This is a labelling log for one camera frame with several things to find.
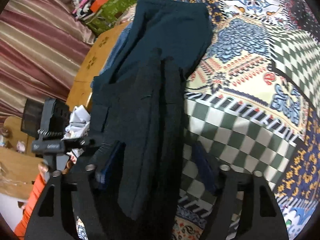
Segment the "orange sleeve forearm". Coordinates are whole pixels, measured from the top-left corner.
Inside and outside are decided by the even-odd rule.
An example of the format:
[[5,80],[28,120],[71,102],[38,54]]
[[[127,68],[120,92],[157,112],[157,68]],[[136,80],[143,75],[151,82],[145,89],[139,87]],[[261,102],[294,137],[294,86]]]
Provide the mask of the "orange sleeve forearm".
[[17,224],[14,233],[19,239],[24,239],[25,232],[33,212],[33,209],[46,185],[46,181],[42,178],[40,174],[37,175],[35,183],[33,184],[32,191],[30,193],[29,199],[24,209],[24,213],[21,221]]

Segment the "left hand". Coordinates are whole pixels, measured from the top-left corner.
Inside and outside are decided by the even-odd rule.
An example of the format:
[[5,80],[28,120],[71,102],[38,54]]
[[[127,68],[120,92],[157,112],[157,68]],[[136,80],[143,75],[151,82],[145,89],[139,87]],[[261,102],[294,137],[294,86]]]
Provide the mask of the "left hand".
[[[65,169],[61,171],[62,174],[67,174],[70,169],[74,166],[73,162],[71,160],[67,161]],[[49,166],[45,164],[44,162],[39,163],[38,165],[39,173],[42,179],[47,182],[49,180]]]

